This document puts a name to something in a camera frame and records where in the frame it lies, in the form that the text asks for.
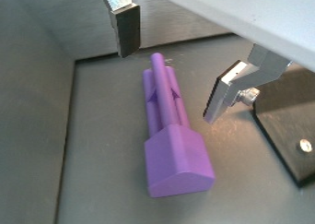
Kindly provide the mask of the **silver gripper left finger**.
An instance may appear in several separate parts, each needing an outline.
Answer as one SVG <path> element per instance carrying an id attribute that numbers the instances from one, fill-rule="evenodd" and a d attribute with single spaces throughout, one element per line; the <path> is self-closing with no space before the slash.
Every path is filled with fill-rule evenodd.
<path id="1" fill-rule="evenodd" d="M 140 6 L 132 0 L 102 0 L 116 33 L 117 55 L 127 57 L 140 47 Z"/>

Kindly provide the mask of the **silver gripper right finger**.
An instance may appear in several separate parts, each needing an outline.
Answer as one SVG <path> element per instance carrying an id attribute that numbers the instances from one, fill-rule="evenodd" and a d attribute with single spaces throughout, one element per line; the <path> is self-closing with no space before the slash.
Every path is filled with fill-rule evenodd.
<path id="1" fill-rule="evenodd" d="M 236 102 L 251 105 L 260 91 L 257 86 L 279 79 L 291 60 L 255 44 L 247 63 L 237 60 L 216 78 L 203 118 L 212 124 Z"/>

